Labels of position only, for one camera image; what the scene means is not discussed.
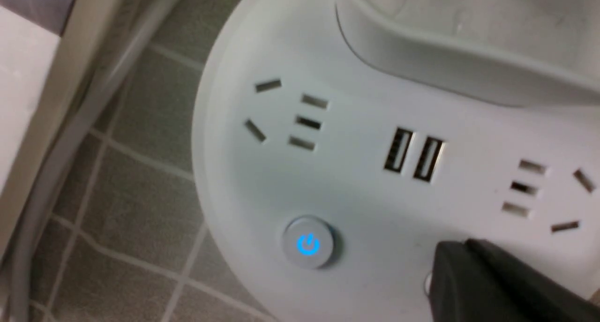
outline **power strip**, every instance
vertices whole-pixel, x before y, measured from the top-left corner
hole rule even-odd
[[[598,115],[496,106],[379,72],[345,43],[335,0],[244,0],[199,87],[197,189],[229,266],[283,322],[430,321],[435,245],[467,237],[589,297]],[[298,218],[330,228],[321,268],[287,256]],[[314,251],[307,237],[301,252]]]

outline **tile floor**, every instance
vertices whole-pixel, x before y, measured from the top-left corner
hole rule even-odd
[[[182,1],[82,144],[34,258],[33,322],[274,321],[221,258],[191,170],[203,63],[238,1]]]

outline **power button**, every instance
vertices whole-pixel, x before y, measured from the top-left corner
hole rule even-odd
[[[316,217],[299,217],[283,234],[288,260],[305,269],[317,269],[330,259],[334,240],[328,225]]]

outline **usb port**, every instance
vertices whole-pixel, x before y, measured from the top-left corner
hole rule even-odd
[[[409,130],[404,130],[403,128],[396,129],[394,140],[392,141],[390,151],[388,152],[388,159],[385,160],[385,166],[383,167],[384,169],[396,173],[400,173],[402,171],[402,166],[405,163],[406,153],[411,145],[412,136],[413,133]]]
[[[440,159],[441,152],[444,146],[442,140],[432,137],[427,137],[423,151],[420,153],[419,163],[414,170],[415,179],[420,179],[428,183],[431,182],[435,167]]]

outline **white cable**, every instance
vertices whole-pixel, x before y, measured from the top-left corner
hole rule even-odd
[[[29,322],[30,272],[36,237],[45,211],[62,171],[73,157],[84,137],[122,84],[129,70],[150,42],[159,26],[179,0],[154,0],[133,26],[119,54],[111,62],[107,74],[96,89],[90,91],[81,108],[56,141],[24,209],[11,255],[11,322]]]

